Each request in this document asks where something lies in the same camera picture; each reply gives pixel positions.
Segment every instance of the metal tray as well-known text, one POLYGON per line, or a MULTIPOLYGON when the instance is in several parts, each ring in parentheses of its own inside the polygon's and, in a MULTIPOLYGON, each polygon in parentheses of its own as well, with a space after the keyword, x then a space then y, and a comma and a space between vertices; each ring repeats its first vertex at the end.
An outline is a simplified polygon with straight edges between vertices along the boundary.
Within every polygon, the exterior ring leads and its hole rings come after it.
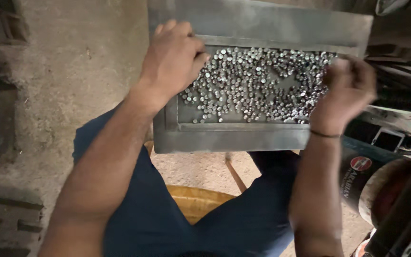
MULTIPOLYGON (((325 10, 293 8, 252 0, 148 0, 150 34, 171 18, 189 21, 208 50, 262 47, 327 51, 363 56, 373 17, 325 10)), ((289 87, 283 79, 279 87, 289 87)), ((172 98, 153 120, 155 152, 219 152, 303 149, 308 124, 246 123, 229 113, 192 124, 198 110, 172 98)))

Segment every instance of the hand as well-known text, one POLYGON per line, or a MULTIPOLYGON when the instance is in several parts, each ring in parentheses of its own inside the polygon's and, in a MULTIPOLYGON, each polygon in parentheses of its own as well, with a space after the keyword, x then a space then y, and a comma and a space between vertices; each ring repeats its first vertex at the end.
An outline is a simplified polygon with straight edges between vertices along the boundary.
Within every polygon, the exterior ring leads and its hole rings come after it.
POLYGON ((348 122, 376 98, 374 69, 361 59, 347 56, 328 68, 328 93, 310 117, 311 129, 326 135, 342 134, 348 122))
POLYGON ((150 94, 145 101, 160 110, 198 77, 210 58, 204 51, 189 22, 169 20, 159 25, 142 64, 140 82, 131 90, 150 94))

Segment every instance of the navy blue shorts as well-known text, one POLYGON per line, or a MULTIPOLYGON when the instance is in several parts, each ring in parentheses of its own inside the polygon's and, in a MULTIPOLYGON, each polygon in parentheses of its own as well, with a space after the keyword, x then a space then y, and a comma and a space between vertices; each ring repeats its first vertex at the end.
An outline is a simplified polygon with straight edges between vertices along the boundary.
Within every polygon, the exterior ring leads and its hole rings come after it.
MULTIPOLYGON (((115 109, 77 129, 74 163, 81 158, 115 109)), ((261 176, 241 195, 190 225, 163 178, 141 148, 127 194, 107 223, 104 255, 278 257, 293 240, 288 203, 299 156, 291 151, 249 152, 261 176)))

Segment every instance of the concrete floor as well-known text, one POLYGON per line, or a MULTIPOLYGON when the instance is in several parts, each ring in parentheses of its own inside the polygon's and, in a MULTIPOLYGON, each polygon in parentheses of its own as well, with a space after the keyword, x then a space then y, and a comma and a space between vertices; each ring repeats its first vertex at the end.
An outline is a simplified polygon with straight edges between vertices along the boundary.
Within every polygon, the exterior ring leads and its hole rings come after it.
MULTIPOLYGON (((287 0, 309 8, 346 10, 343 1, 287 0)), ((43 226, 72 168, 75 130, 119 103, 137 80, 148 46, 143 0, 20 0, 29 28, 25 47, 0 47, 0 75, 19 89, 19 155, 0 166, 0 196, 45 205, 43 226)), ((238 195, 224 153, 153 154, 167 184, 238 195)), ((259 172, 250 157, 233 153, 249 186, 259 172)), ((343 246, 351 254, 371 226, 343 207, 343 246)), ((33 243, 32 256, 38 243, 33 243)), ((282 256, 294 256, 291 245, 282 256)))

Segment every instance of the wooden stick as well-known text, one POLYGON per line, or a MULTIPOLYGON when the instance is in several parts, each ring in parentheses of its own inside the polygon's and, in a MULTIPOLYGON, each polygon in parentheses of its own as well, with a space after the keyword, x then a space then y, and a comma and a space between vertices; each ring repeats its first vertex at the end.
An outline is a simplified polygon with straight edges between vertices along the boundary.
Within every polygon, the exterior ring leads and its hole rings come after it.
POLYGON ((234 178, 234 181, 236 182, 237 187, 239 187, 240 192, 243 193, 243 191, 247 190, 247 187, 243 183, 242 179, 240 179, 239 174, 237 174, 234 167, 232 167, 231 160, 226 159, 225 163, 226 163, 226 167, 228 167, 229 172, 231 172, 232 178, 234 178))
POLYGON ((148 151, 148 156, 152 156, 152 150, 153 150, 153 140, 152 141, 147 141, 144 143, 145 148, 147 148, 148 151))

